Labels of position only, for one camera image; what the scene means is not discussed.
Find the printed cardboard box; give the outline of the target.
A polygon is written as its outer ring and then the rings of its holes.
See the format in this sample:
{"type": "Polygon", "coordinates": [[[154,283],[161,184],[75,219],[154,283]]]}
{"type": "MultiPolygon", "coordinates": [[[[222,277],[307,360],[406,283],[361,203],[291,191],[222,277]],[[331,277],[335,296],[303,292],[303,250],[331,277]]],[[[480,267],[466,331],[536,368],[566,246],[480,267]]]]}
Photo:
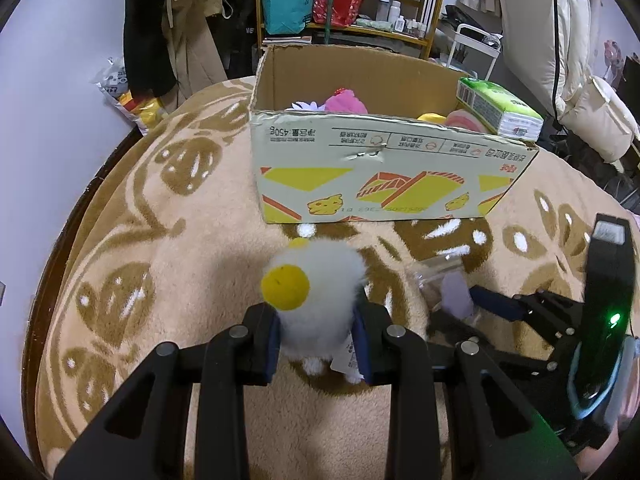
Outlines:
{"type": "Polygon", "coordinates": [[[271,224],[483,217],[534,144],[421,122],[457,109],[456,70],[384,50],[272,46],[250,99],[257,194],[271,224]],[[350,89],[368,114],[288,110],[350,89]]]}

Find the yellow bear plush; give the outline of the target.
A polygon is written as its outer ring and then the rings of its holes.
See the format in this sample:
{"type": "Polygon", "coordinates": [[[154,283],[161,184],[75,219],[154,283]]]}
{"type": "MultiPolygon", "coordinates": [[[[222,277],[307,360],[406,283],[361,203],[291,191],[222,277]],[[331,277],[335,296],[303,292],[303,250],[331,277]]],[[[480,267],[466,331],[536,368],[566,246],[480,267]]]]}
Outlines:
{"type": "Polygon", "coordinates": [[[447,117],[436,113],[425,113],[418,117],[421,122],[431,122],[432,124],[443,125],[447,117]]]}

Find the plastic bag with toys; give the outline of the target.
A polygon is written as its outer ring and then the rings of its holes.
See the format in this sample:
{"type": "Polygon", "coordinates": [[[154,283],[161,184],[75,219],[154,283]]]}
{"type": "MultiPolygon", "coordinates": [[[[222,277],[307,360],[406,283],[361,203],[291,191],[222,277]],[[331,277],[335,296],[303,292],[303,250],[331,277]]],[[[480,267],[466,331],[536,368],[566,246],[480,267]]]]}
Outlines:
{"type": "Polygon", "coordinates": [[[122,58],[109,58],[107,66],[96,75],[93,84],[106,102],[132,122],[144,136],[167,116],[159,99],[137,99],[132,95],[122,58]]]}

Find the pink bear plush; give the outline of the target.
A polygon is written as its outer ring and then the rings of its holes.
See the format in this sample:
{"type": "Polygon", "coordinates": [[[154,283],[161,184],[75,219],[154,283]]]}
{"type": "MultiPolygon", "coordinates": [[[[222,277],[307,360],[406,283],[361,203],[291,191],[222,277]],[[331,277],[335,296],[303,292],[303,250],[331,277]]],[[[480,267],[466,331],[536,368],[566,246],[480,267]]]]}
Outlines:
{"type": "Polygon", "coordinates": [[[337,114],[368,114],[367,107],[350,89],[338,89],[324,103],[324,110],[337,114]]]}

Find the beige patterned rug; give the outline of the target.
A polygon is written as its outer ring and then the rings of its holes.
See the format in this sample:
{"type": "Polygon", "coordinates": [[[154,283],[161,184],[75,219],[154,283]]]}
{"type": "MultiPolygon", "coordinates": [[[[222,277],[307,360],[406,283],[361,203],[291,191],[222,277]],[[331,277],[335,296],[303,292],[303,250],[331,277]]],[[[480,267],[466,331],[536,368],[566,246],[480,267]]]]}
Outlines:
{"type": "Polygon", "coordinates": [[[235,79],[191,96],[117,164],[82,219],[37,379],[47,472],[157,344],[191,347],[240,322],[260,298],[267,261],[293,238],[357,249],[368,297],[424,334],[427,307],[408,274],[414,262],[454,252],[473,283],[577,299],[594,220],[626,216],[611,195],[543,151],[483,219],[270,226],[250,157],[253,86],[235,79]]]}

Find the beige hanging coat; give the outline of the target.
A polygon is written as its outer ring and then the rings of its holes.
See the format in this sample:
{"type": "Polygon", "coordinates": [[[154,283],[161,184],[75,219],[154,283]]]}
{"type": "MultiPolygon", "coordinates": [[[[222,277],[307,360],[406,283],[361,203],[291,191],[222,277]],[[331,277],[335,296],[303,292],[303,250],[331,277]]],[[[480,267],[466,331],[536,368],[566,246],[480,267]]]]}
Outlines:
{"type": "Polygon", "coordinates": [[[228,79],[206,18],[222,17],[224,0],[165,0],[163,34],[175,87],[163,103],[175,110],[194,93],[228,79]]]}

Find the white purple flower plush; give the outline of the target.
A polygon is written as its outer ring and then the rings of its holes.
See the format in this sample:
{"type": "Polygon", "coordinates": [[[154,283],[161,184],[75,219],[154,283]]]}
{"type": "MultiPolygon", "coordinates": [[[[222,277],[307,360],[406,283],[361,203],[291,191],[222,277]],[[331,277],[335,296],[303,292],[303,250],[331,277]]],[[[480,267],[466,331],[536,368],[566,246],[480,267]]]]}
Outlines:
{"type": "Polygon", "coordinates": [[[297,110],[298,112],[324,112],[326,110],[326,106],[324,104],[318,104],[317,102],[304,102],[304,101],[296,101],[291,104],[288,110],[297,110]]]}

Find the pink cube plush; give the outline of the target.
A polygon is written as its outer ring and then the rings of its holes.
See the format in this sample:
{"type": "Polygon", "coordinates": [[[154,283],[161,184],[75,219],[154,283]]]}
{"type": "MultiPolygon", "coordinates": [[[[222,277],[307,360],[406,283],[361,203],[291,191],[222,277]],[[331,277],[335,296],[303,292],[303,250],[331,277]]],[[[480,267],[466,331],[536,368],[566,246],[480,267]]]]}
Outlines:
{"type": "Polygon", "coordinates": [[[444,125],[448,128],[460,128],[478,133],[488,133],[486,126],[467,110],[454,110],[446,117],[444,125]]]}

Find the wooden shelf unit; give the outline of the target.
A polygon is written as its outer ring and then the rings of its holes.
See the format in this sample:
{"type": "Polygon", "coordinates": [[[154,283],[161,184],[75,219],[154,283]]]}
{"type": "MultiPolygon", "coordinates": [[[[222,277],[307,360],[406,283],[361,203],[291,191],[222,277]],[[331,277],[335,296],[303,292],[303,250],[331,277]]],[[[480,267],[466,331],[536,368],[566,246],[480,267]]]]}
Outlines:
{"type": "MultiPolygon", "coordinates": [[[[346,27],[331,25],[331,40],[360,39],[370,44],[385,38],[410,44],[421,50],[420,57],[428,58],[435,38],[440,10],[444,0],[362,0],[354,24],[346,27]]],[[[269,35],[265,28],[262,0],[256,0],[257,49],[263,51],[270,44],[302,41],[307,32],[314,40],[323,41],[324,24],[312,19],[302,32],[294,35],[269,35]]]]}

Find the cream folded mattress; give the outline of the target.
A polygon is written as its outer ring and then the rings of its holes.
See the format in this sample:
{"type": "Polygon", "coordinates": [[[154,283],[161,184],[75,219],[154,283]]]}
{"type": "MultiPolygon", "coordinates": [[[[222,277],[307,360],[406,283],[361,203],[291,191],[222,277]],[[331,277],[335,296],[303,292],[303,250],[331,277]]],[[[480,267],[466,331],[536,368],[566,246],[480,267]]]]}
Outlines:
{"type": "Polygon", "coordinates": [[[626,104],[591,69],[594,0],[500,0],[506,65],[556,122],[616,162],[639,137],[626,104]]]}

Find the white fluffy chick plush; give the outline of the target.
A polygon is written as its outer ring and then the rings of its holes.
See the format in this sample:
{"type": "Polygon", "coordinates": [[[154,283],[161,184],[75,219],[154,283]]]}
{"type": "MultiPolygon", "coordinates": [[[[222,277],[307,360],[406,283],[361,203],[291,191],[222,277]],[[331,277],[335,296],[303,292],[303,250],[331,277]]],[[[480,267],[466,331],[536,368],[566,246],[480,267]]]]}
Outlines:
{"type": "Polygon", "coordinates": [[[345,347],[366,283],[367,263],[341,240],[296,237],[267,263],[262,299],[280,318],[282,352],[307,375],[321,375],[345,347]]]}

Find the green vertical pole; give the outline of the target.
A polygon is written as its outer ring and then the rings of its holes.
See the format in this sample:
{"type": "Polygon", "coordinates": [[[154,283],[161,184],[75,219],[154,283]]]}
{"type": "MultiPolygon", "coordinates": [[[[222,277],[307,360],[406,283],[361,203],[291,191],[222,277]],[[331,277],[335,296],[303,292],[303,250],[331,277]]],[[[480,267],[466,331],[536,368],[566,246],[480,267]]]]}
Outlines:
{"type": "Polygon", "coordinates": [[[331,41],[331,25],[333,14],[333,0],[326,0],[326,22],[324,23],[323,44],[328,46],[331,41]]]}

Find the green tissue pack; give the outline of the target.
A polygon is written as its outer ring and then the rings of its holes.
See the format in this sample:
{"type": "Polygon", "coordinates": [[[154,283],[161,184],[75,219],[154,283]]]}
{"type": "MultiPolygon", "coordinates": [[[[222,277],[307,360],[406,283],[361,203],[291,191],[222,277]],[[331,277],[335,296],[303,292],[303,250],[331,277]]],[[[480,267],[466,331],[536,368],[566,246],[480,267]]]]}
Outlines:
{"type": "Polygon", "coordinates": [[[461,77],[456,97],[490,132],[514,140],[538,140],[544,118],[500,84],[461,77]]]}

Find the white utility cart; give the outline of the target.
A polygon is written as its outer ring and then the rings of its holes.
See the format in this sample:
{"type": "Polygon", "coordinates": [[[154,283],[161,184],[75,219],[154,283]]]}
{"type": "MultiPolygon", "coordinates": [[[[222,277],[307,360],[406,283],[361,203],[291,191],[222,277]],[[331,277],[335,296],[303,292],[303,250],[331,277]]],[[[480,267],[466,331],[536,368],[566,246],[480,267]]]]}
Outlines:
{"type": "Polygon", "coordinates": [[[486,74],[482,77],[483,80],[489,80],[502,51],[502,36],[469,24],[460,24],[457,28],[448,27],[444,30],[444,34],[451,41],[445,66],[452,67],[454,52],[458,47],[468,47],[491,58],[486,74]]]}

